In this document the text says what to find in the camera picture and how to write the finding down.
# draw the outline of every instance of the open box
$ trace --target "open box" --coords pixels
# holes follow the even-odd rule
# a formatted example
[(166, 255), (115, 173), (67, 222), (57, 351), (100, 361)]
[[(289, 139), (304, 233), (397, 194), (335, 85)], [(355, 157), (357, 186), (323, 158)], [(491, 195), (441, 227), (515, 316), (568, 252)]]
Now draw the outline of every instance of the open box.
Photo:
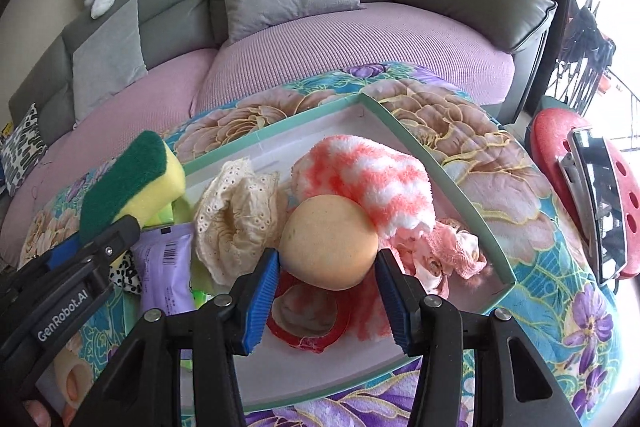
[[(256, 173), (280, 172), (280, 183), (290, 180), (290, 170), (321, 139), (351, 134), (375, 140), (418, 158), (426, 168), (433, 190), (437, 217), (455, 217), (478, 236), (493, 270), (481, 285), (449, 279), (449, 301), (462, 311), (484, 313), (513, 288), (516, 279), (504, 252), (484, 219), (431, 154), (378, 102), (359, 93), (329, 102), (252, 132), (207, 153), (184, 166), (187, 190), (174, 204), (177, 221), (193, 216), (209, 182), (226, 161), (248, 157)], [(191, 285), (215, 295), (206, 268), (193, 257)], [(321, 354), (299, 351), (274, 337), (268, 328), (254, 353), (236, 357), (236, 374), (247, 412), (283, 407), (343, 391), (392, 371), (408, 361), (393, 338), (360, 341), (344, 335)]]

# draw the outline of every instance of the yellow sponge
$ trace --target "yellow sponge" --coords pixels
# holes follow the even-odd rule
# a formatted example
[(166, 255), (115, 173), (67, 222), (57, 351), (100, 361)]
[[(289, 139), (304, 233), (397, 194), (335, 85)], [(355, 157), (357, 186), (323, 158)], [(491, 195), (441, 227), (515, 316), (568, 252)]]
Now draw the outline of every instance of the yellow sponge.
[(184, 190), (184, 170), (178, 158), (158, 134), (143, 131), (84, 196), (80, 240), (88, 243), (127, 214), (143, 227)]

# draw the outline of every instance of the cream lace cloth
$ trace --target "cream lace cloth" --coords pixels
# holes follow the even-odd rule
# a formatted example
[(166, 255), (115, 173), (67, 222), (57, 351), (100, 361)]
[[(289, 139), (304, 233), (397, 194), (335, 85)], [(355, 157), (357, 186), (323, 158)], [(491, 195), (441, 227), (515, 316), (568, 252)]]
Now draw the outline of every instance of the cream lace cloth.
[(251, 273), (265, 248), (278, 246), (287, 195), (279, 172), (254, 173), (247, 158), (226, 162), (196, 208), (195, 251), (217, 284)]

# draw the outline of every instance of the pink and white fuzzy sock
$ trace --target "pink and white fuzzy sock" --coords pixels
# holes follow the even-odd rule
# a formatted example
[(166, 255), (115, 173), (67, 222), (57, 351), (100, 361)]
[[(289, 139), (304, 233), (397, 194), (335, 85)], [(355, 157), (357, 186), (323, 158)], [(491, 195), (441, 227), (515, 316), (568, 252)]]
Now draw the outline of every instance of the pink and white fuzzy sock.
[(381, 239), (398, 230), (431, 232), (436, 216), (431, 183), (417, 158), (359, 136), (320, 140), (291, 169), (299, 201), (336, 194), (359, 204)]

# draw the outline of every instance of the red stool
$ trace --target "red stool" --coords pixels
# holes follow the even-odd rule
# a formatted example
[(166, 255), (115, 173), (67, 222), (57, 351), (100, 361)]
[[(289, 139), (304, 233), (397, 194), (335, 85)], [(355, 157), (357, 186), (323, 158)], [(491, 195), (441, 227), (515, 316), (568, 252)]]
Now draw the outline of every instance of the red stool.
[[(570, 151), (566, 136), (572, 129), (590, 126), (588, 121), (573, 111), (559, 107), (543, 109), (531, 124), (531, 157), (542, 173), (548, 178), (558, 197), (574, 220), (578, 230), (582, 231), (574, 198), (567, 187), (562, 169), (558, 165), (558, 156)], [(626, 216), (627, 263), (620, 272), (620, 279), (631, 279), (640, 274), (640, 186), (631, 173), (631, 169), (618, 149), (606, 140), (612, 163), (618, 170), (616, 179), (620, 189), (623, 213)]]

